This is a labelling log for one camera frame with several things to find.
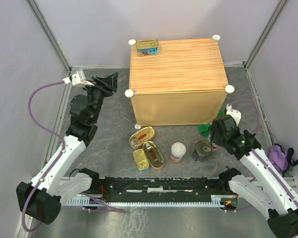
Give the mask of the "dark blue round can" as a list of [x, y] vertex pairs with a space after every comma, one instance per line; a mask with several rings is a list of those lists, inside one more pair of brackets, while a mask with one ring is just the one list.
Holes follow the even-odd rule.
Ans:
[[192, 152], [192, 159], [195, 162], [201, 163], [205, 160], [207, 156], [212, 153], [212, 145], [208, 141], [199, 141], [195, 145], [195, 148]]

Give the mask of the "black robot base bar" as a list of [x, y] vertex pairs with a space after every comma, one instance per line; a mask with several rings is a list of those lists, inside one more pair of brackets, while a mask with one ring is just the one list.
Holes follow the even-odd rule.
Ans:
[[222, 179], [100, 178], [87, 191], [108, 202], [210, 202], [212, 196], [236, 197]]

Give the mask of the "blue rectangular luncheon meat tin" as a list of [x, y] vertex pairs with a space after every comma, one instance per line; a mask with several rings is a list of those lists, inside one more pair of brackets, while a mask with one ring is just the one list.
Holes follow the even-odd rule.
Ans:
[[157, 39], [138, 40], [136, 41], [137, 55], [140, 57], [155, 56], [158, 54], [158, 45]]

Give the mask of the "oval red fish tin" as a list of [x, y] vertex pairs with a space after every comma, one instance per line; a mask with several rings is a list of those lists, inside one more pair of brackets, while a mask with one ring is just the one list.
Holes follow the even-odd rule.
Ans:
[[145, 142], [152, 141], [154, 137], [154, 128], [147, 126], [140, 129], [129, 138], [129, 145], [132, 149], [140, 149]]

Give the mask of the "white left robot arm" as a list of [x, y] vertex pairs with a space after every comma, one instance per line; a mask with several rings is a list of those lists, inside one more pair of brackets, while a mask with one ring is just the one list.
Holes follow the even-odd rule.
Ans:
[[71, 123], [64, 137], [38, 124], [41, 129], [58, 137], [61, 144], [30, 182], [21, 182], [16, 188], [22, 225], [26, 231], [32, 231], [25, 224], [26, 216], [48, 225], [72, 198], [85, 191], [96, 193], [99, 190], [99, 174], [89, 169], [79, 170], [67, 182], [62, 179], [75, 159], [93, 140], [103, 101], [117, 91], [118, 75], [115, 72], [105, 77], [93, 76], [86, 79], [82, 70], [76, 70], [70, 77], [59, 82], [80, 87], [86, 94], [79, 94], [71, 100]]

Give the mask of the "wooden cube cabinet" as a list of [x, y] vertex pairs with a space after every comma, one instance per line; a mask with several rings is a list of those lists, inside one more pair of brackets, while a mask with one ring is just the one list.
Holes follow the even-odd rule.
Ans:
[[129, 87], [135, 128], [163, 125], [209, 124], [228, 94], [219, 47], [219, 35], [210, 38], [160, 41], [157, 49], [139, 53], [130, 40]]

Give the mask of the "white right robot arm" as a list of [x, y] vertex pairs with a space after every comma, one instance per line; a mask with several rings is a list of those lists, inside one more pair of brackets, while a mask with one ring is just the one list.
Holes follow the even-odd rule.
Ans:
[[269, 161], [254, 134], [240, 132], [231, 115], [213, 120], [210, 139], [234, 155], [260, 183], [258, 188], [237, 169], [221, 173], [218, 188], [224, 194], [234, 192], [242, 196], [267, 220], [278, 238], [298, 237], [298, 193], [284, 180]]

